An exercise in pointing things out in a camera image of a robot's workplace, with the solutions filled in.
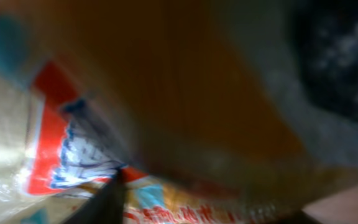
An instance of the black object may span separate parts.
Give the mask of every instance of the black object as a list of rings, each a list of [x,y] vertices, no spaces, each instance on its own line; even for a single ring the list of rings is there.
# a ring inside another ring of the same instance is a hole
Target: black object
[[[297,0],[291,33],[309,100],[358,121],[358,0]]]
[[[91,198],[64,224],[122,223],[126,187],[122,173],[118,172],[106,186]]]

